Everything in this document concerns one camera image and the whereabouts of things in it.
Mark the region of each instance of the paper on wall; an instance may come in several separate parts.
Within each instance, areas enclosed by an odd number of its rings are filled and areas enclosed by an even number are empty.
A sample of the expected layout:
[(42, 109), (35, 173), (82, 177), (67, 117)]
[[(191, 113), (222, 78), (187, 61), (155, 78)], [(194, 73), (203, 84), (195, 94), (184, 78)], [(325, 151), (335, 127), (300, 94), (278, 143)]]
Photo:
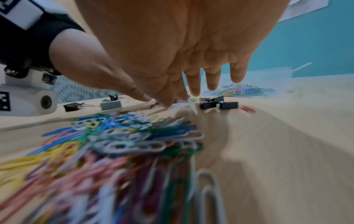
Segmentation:
[(329, 0), (291, 0), (280, 21), (326, 7)]

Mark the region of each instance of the gray textured surface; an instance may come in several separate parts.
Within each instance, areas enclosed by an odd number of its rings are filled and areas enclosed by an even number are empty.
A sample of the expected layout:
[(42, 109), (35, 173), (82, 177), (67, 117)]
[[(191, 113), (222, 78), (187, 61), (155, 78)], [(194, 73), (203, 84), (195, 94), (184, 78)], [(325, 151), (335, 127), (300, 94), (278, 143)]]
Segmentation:
[(80, 100), (91, 100), (108, 97), (108, 95), (121, 95), (113, 90), (100, 90), (88, 88), (68, 80), (64, 76), (57, 76), (54, 86), (43, 84), (46, 89), (53, 90), (58, 96), (58, 103), (75, 102)]

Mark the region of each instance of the teal wall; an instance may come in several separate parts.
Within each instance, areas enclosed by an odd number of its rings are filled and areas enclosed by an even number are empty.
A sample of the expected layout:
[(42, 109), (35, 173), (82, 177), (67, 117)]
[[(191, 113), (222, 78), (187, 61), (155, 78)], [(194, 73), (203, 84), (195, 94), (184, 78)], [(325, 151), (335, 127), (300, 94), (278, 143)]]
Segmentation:
[[(253, 54), (249, 70), (298, 68), (293, 77), (354, 74), (354, 0), (282, 21)], [(222, 73), (229, 73), (224, 65)]]

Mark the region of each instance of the table surface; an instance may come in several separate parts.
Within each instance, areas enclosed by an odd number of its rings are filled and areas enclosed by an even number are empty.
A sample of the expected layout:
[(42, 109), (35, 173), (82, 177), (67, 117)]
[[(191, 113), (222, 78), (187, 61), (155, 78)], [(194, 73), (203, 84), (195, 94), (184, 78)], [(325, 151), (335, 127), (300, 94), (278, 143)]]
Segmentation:
[[(353, 86), (354, 75), (300, 78), (281, 98), (227, 98), (254, 108), (255, 114), (149, 110), (151, 103), (135, 100), (123, 104), (123, 110), (186, 117), (198, 125), (205, 149), (197, 155), (197, 168), (216, 175), (231, 224), (354, 223)], [(38, 148), (43, 133), (69, 126), (73, 117), (97, 112), (66, 113), (59, 106), (41, 117), (1, 117), (0, 161)], [(6, 190), (1, 189), (0, 200)]]

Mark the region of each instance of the hand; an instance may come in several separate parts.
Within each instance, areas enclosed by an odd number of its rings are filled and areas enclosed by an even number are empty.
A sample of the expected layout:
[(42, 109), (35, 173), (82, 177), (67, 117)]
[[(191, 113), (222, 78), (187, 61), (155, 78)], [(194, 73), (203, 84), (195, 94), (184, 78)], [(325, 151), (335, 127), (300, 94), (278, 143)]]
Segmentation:
[(141, 101), (151, 100), (92, 35), (74, 29), (64, 30), (51, 43), (49, 57), (60, 73), (76, 83), (115, 90)]
[(230, 63), (241, 82), (252, 53), (273, 29), (289, 0), (76, 0), (109, 55), (142, 90), (169, 106), (200, 94), (199, 69), (207, 86), (218, 86)]

